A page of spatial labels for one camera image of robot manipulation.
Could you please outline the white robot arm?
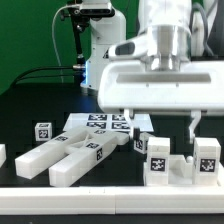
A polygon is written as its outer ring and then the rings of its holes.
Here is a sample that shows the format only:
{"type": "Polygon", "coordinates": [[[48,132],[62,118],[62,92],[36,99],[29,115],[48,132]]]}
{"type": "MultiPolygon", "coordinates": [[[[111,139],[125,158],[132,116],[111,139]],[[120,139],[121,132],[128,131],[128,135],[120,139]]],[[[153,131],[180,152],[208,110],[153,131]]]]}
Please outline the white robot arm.
{"type": "Polygon", "coordinates": [[[140,0],[139,32],[108,49],[98,105],[188,114],[189,137],[204,115],[224,115],[224,0],[140,0]]]}

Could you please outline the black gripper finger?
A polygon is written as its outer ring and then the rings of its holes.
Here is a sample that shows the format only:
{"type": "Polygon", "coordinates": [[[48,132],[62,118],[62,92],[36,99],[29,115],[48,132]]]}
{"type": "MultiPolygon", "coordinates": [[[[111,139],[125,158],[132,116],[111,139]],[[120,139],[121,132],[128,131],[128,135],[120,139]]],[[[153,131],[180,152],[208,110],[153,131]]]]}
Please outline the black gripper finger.
{"type": "Polygon", "coordinates": [[[195,138],[195,129],[201,120],[201,112],[200,111],[192,111],[190,114],[191,123],[189,125],[189,142],[193,143],[195,138]]]}
{"type": "Polygon", "coordinates": [[[140,138],[140,128],[134,124],[134,113],[131,109],[124,110],[125,120],[130,128],[130,138],[137,141],[140,138]]]}

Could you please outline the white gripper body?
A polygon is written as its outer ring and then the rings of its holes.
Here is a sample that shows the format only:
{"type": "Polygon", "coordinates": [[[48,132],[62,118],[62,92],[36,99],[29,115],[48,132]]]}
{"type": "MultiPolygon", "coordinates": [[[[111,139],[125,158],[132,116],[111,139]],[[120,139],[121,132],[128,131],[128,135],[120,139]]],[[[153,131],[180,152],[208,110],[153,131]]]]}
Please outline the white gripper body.
{"type": "Polygon", "coordinates": [[[107,113],[224,113],[224,61],[185,63],[178,71],[148,71],[136,61],[110,63],[103,71],[98,104],[107,113]]]}

